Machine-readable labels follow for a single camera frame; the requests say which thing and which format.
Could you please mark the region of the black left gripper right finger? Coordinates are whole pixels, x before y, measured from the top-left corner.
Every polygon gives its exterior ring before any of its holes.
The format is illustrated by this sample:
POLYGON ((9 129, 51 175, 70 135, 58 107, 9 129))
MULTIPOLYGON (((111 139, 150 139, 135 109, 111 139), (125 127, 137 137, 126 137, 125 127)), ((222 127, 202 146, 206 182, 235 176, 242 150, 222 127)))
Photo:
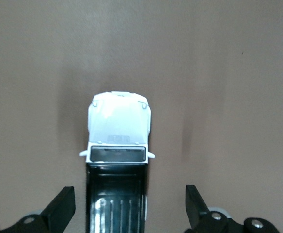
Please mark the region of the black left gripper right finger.
POLYGON ((186 186, 186 213, 190 228, 187 233, 277 233, 269 221, 250 217, 243 224, 235 222, 229 213, 219 207, 208 207, 194 185, 186 186))

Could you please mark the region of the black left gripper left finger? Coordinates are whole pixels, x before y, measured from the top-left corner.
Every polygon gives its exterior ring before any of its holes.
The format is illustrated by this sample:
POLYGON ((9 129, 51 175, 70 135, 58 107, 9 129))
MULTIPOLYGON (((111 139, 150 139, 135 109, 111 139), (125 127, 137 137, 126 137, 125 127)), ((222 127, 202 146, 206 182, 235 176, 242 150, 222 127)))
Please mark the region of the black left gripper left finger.
POLYGON ((0 233, 62 233, 75 213, 75 190, 64 187, 40 214, 31 214, 0 233))

